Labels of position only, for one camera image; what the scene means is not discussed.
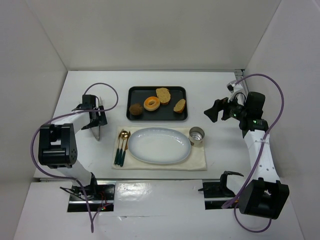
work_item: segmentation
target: toast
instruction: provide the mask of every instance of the toast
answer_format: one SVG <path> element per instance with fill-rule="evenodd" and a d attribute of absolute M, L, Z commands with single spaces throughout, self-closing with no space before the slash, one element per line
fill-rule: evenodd
<path fill-rule="evenodd" d="M 178 114 L 181 114 L 184 111 L 185 106 L 186 106 L 186 100 L 181 99 L 176 103 L 175 107 L 173 108 L 173 111 L 175 111 Z"/>
<path fill-rule="evenodd" d="M 170 102 L 171 95 L 167 88 L 157 88 L 155 92 L 162 105 L 167 105 Z"/>

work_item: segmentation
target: gold spoon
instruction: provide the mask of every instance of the gold spoon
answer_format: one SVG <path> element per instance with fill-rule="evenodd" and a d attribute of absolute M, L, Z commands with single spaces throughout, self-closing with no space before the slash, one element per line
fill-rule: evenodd
<path fill-rule="evenodd" d="M 120 137 L 122 139 L 122 145 L 121 145 L 121 149 L 120 149 L 119 155 L 118 155 L 118 157 L 116 159 L 116 164 L 117 165 L 120 165 L 120 163 L 121 163 L 122 151 L 123 151 L 122 148 L 124 147 L 125 140 L 128 138 L 128 132 L 125 131 L 125 130 L 122 130 L 121 133 L 120 133 Z"/>

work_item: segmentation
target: cloth napkin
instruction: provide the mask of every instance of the cloth napkin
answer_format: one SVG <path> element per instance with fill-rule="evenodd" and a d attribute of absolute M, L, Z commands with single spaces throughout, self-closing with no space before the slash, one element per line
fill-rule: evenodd
<path fill-rule="evenodd" d="M 145 129 L 152 128 L 152 126 L 119 126 L 117 128 L 117 137 L 114 141 L 114 151 L 112 159 L 112 168 L 117 170 L 175 170 L 175 171 L 205 171 L 207 170 L 206 157 L 205 157 L 205 143 L 199 146 L 191 146 L 191 151 L 189 156 L 178 163 L 175 164 L 152 164 L 144 161 L 140 161 L 131 155 L 129 149 L 125 151 L 125 159 L 123 166 L 115 165 L 114 160 L 116 157 L 116 152 L 118 148 L 118 136 L 122 129 L 130 131 L 131 134 L 134 132 Z M 173 129 L 179 131 L 189 137 L 189 130 L 191 127 L 166 127 L 167 129 Z"/>

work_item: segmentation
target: knife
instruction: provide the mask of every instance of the knife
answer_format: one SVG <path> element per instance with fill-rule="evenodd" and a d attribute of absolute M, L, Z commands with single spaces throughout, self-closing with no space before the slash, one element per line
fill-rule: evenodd
<path fill-rule="evenodd" d="M 128 141 L 129 141 L 130 136 L 131 136 L 131 132 L 129 131 L 128 138 L 126 139 L 124 151 L 123 151 L 123 154 L 122 154 L 121 162 L 120 162 L 120 164 L 119 164 L 120 167 L 123 167 L 123 165 L 124 165 L 124 163 L 125 163 L 126 150 L 128 149 Z"/>

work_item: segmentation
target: cutlery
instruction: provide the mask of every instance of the cutlery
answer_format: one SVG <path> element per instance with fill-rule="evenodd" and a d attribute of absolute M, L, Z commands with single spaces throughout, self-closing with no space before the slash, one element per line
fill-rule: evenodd
<path fill-rule="evenodd" d="M 126 143 L 125 143 L 125 148 L 124 148 L 124 152 L 122 154 L 122 158 L 121 158 L 121 162 L 120 162 L 120 167 L 123 167 L 124 163 L 125 163 L 125 157 L 126 157 L 126 150 L 128 149 L 128 141 L 129 138 L 131 136 L 131 132 L 129 131 L 128 137 L 126 139 Z"/>
<path fill-rule="evenodd" d="M 120 163 L 121 163 L 122 151 L 123 151 L 123 148 L 124 148 L 124 142 L 125 142 L 125 140 L 126 140 L 127 137 L 128 137 L 128 132 L 125 131 L 125 130 L 123 130 L 123 131 L 120 133 L 120 137 L 121 137 L 121 139 L 122 139 L 122 145 L 121 145 L 121 149 L 120 149 L 120 151 L 119 151 L 119 155 L 118 155 L 118 158 L 117 158 L 117 162 L 116 162 L 117 165 L 120 165 Z"/>
<path fill-rule="evenodd" d="M 116 154 L 115 154 L 115 158 L 114 158 L 114 165 L 117 165 L 118 164 L 118 156 L 119 156 L 119 146 L 120 146 L 120 138 L 121 138 L 121 133 L 124 131 L 124 129 L 122 129 L 119 133 L 119 136 L 118 136 L 118 148 L 116 150 Z"/>

